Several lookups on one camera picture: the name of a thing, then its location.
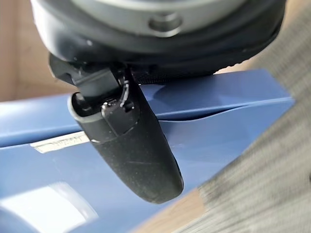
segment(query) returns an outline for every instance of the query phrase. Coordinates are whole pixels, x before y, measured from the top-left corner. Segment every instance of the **sticker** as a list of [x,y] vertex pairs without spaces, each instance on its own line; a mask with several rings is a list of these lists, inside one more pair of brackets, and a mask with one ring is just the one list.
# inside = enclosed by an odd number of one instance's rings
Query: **sticker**
[[85,142],[89,142],[89,138],[83,131],[81,131],[39,142],[34,142],[31,143],[30,146],[35,148],[40,153],[47,153],[50,151],[60,150],[66,147],[79,145]]
[[1,199],[0,208],[39,233],[68,233],[98,218],[89,203],[64,182]]

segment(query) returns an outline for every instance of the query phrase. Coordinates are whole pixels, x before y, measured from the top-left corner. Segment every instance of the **blue plastic surface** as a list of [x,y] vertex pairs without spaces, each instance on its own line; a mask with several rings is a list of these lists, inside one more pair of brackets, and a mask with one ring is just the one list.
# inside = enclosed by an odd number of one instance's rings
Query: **blue plastic surface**
[[[148,85],[142,90],[180,166],[183,195],[237,158],[294,103],[264,70]],[[73,233],[128,232],[176,201],[155,205],[141,200],[89,143],[47,154],[30,147],[27,143],[80,130],[68,113],[67,98],[0,104],[0,199],[65,181],[99,215]],[[5,224],[9,223],[0,222],[0,232]]]

